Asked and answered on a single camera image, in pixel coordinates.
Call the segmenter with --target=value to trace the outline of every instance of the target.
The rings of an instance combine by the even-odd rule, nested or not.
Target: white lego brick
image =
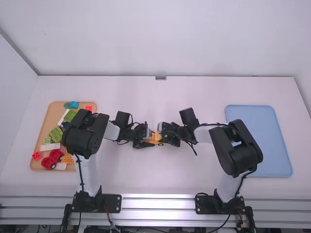
[[[59,122],[57,123],[58,126],[61,126],[62,122],[64,121],[64,117],[69,112],[70,109],[66,109],[65,113],[63,114],[62,118],[60,118]]]
[[[66,170],[67,164],[63,164],[63,163],[56,163],[56,167],[54,168],[54,170]]]
[[[60,149],[60,143],[51,143],[40,146],[40,151],[47,151],[53,149]]]

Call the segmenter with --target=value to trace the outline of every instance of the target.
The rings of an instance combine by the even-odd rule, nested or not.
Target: orange lego piece
[[[159,142],[159,140],[161,140],[161,138],[162,138],[162,135],[160,133],[152,132],[151,133],[151,138],[145,140],[145,142],[152,143],[152,144],[155,144],[155,145],[158,145],[158,146],[163,146],[163,142]]]
[[[71,155],[64,155],[62,157],[62,163],[65,163],[65,164],[73,164],[74,163],[74,160],[72,158]]]

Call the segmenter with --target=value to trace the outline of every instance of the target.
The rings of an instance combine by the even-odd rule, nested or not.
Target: green lego brick
[[[50,136],[52,137],[53,142],[58,143],[60,140],[62,140],[63,131],[56,127],[50,132]]]
[[[50,144],[51,143],[51,137],[45,137],[43,139],[43,144]]]
[[[67,122],[71,122],[76,114],[77,113],[74,110],[70,109],[66,116],[64,116],[64,120]]]

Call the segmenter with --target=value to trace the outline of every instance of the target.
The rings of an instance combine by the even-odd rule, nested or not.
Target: red lego brick
[[[38,161],[38,160],[40,160],[41,159],[41,153],[40,152],[35,152],[34,154],[33,154],[33,158],[34,158],[34,160],[36,160],[36,161]]]
[[[89,111],[92,111],[92,105],[86,106],[86,109],[89,110]]]

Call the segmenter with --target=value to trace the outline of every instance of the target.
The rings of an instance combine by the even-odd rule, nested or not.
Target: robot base
[[[122,196],[119,194],[102,194],[102,187],[94,197],[86,192],[76,193],[73,197],[71,211],[82,213],[120,213]]]
[[[240,210],[245,214],[244,198],[233,198],[228,203],[223,203],[214,193],[214,196],[197,195],[195,197],[195,212],[198,215],[236,215]]]

